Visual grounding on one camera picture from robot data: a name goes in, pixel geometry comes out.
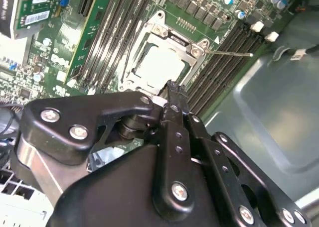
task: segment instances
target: expansion slot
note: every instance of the expansion slot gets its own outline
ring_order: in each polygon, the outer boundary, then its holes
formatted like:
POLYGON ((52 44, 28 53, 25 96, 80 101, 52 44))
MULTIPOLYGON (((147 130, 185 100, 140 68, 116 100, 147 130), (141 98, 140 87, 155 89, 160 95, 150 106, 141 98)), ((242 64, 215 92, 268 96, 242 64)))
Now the expansion slot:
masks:
MULTIPOLYGON (((255 52, 263 38, 238 24, 228 35, 220 51, 255 52)), ((249 58, 214 55, 188 90, 188 104, 193 113, 202 115, 231 83, 249 58)))

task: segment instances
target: black plastic arm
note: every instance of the black plastic arm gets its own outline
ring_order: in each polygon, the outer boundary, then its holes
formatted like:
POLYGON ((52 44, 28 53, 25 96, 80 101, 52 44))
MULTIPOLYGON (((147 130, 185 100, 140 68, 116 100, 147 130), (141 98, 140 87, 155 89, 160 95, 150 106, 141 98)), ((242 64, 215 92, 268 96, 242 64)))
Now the black plastic arm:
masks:
POLYGON ((125 115, 149 114, 153 103, 140 92, 36 100, 29 103, 21 118, 20 131, 26 142, 67 165, 83 163, 96 140, 99 126, 108 136, 116 121, 125 115), (59 120, 41 118, 44 110, 59 113, 59 120), (83 140, 74 139, 70 128, 80 125, 87 130, 83 140))

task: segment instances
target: black mechanical arm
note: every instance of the black mechanical arm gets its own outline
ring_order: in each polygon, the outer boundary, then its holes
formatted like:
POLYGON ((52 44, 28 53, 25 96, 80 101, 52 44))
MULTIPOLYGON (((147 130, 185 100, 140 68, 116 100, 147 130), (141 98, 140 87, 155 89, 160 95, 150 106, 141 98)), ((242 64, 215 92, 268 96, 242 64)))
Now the black mechanical arm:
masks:
POLYGON ((21 118, 16 174, 54 205, 50 227, 310 227, 307 216, 225 134, 210 136, 169 81, 139 92, 36 100, 21 118), (144 145, 88 174, 106 146, 144 145))

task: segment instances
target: motherboard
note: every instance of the motherboard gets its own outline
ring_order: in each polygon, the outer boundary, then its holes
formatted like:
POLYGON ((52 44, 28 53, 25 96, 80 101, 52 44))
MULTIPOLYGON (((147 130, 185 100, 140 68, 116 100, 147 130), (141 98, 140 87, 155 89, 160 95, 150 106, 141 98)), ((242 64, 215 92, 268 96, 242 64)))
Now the motherboard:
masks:
POLYGON ((15 0, 14 40, 0 35, 0 98, 186 86, 203 117, 262 55, 304 0, 15 0), (251 53, 249 56, 215 51, 251 53))

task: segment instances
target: screw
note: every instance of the screw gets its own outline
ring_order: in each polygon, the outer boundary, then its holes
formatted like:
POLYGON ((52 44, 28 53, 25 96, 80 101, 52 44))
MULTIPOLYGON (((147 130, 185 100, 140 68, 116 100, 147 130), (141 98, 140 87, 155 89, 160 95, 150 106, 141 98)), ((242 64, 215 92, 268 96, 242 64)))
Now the screw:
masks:
POLYGON ((40 114, 43 121, 56 122, 60 119, 60 114, 52 109, 46 109, 40 114))
POLYGON ((227 137, 225 137, 225 135, 221 134, 220 136, 220 139, 223 141, 223 142, 227 142, 227 137))
POLYGON ((252 225, 254 223, 254 217, 249 211, 249 209, 247 209, 244 206, 241 206, 239 207, 239 213, 246 223, 248 223, 249 225, 252 225))
POLYGON ((150 104, 150 101, 149 101, 149 99, 148 99, 147 97, 142 96, 140 99, 141 99, 141 101, 142 101, 143 103, 145 103, 145 104, 150 104))
POLYGON ((300 214, 298 211, 294 211, 294 213, 295 213, 295 216, 301 221, 301 223, 303 223, 303 224, 306 223, 306 220, 302 214, 300 214))
POLYGON ((171 109, 173 109, 174 112, 176 112, 176 113, 179 112, 179 109, 177 106, 171 105, 170 107, 171 107, 171 109))
POLYGON ((195 122, 200 122, 200 119, 198 117, 196 117, 195 115, 193 115, 193 119, 195 122))
POLYGON ((290 214, 289 211, 287 211, 286 209, 283 209, 282 212, 283 212, 283 215, 284 215, 285 219, 286 219, 289 223, 292 223, 292 224, 293 224, 293 223, 295 222, 294 217, 292 216, 292 214, 290 214))
POLYGON ((88 131, 85 129, 85 127, 80 125, 71 127, 69 132, 71 137, 78 140, 84 140, 88 136, 88 131))
POLYGON ((171 191, 173 192, 173 195, 178 199, 179 201, 185 201, 187 199, 187 191, 186 188, 179 184, 179 183, 174 183, 171 186, 171 191))

